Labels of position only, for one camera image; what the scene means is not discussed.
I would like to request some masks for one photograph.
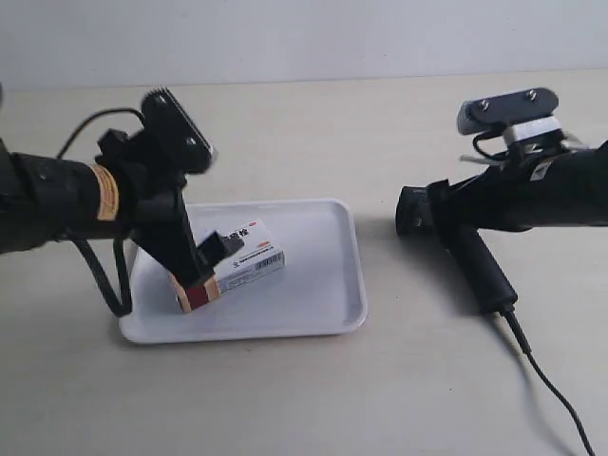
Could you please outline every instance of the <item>cardboard box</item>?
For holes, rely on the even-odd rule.
[[[230,238],[241,238],[243,247],[216,267],[216,274],[204,284],[184,290],[173,277],[181,309],[188,313],[226,293],[258,280],[285,265],[285,255],[261,220],[254,220],[233,231]]]

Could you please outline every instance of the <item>power cord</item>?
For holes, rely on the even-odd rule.
[[[511,328],[511,331],[515,335],[515,338],[518,344],[520,345],[523,354],[525,354],[525,356],[528,358],[528,361],[530,361],[530,364],[532,365],[532,368],[534,368],[536,374],[540,377],[542,382],[549,388],[549,390],[553,394],[555,394],[555,396],[560,400],[563,406],[566,407],[568,413],[570,413],[570,416],[574,420],[574,424],[577,427],[577,431],[579,432],[580,439],[582,440],[582,444],[584,445],[587,454],[589,456],[596,456],[595,451],[589,443],[589,439],[587,438],[587,432],[585,431],[585,428],[582,425],[582,421],[580,420],[577,411],[574,409],[574,407],[572,407],[572,404],[568,402],[568,400],[563,396],[563,394],[561,394],[561,392],[551,383],[551,381],[544,374],[542,369],[537,364],[536,359],[532,355],[532,349],[530,348],[530,344],[525,338],[525,334],[523,333],[522,327],[520,326],[520,322],[515,316],[515,310],[513,306],[511,306],[510,309],[501,312],[501,314],[508,323],[509,327]]]
[[[67,138],[66,143],[59,150],[55,158],[57,160],[62,160],[68,149],[72,146],[74,141],[76,141],[76,138],[78,138],[78,136],[83,132],[83,130],[93,121],[104,116],[122,113],[133,114],[140,120],[142,124],[144,124],[145,122],[145,117],[143,116],[143,114],[132,107],[114,107],[97,111],[88,116],[86,119],[84,119],[74,129],[74,131],[71,135],[69,135],[69,138]],[[110,281],[107,278],[107,274],[104,271],[104,267],[95,255],[95,252],[91,248],[88,241],[86,239],[76,237],[71,233],[67,233],[66,238],[72,241],[72,243],[76,246],[80,254],[85,259],[86,265],[93,274],[93,278],[95,279],[95,282],[97,283],[97,286],[100,292],[102,293],[104,301],[107,304],[107,307],[109,307],[110,311],[119,318],[121,316],[130,314],[133,308],[133,303],[131,298],[131,289],[129,285],[129,276],[126,268],[126,260],[124,259],[124,238],[116,237],[113,241],[114,260],[116,262],[116,270],[118,272],[121,299],[119,299],[114,293],[112,285],[110,284]]]

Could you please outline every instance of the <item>wall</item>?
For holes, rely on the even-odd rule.
[[[3,0],[13,89],[608,67],[602,0]]]

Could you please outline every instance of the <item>white table surface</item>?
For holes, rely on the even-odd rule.
[[[608,71],[175,87],[221,151],[187,201],[345,201],[368,320],[336,337],[142,348],[122,340],[70,244],[2,256],[0,454],[582,454],[566,411],[467,309],[450,260],[393,228],[402,185],[482,170],[458,163],[471,151],[455,128],[460,103],[530,86],[557,91],[558,117],[582,139],[608,139]],[[145,91],[10,93],[0,135],[12,151],[50,155],[84,116],[137,106]],[[99,122],[70,157],[92,160],[110,125],[136,124]],[[608,230],[484,238],[520,294],[539,363],[607,452]],[[96,248],[111,267],[109,242]]]

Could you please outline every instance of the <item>handle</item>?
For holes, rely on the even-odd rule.
[[[518,296],[484,240],[471,226],[457,226],[443,236],[445,247],[465,275],[482,314],[512,308]]]

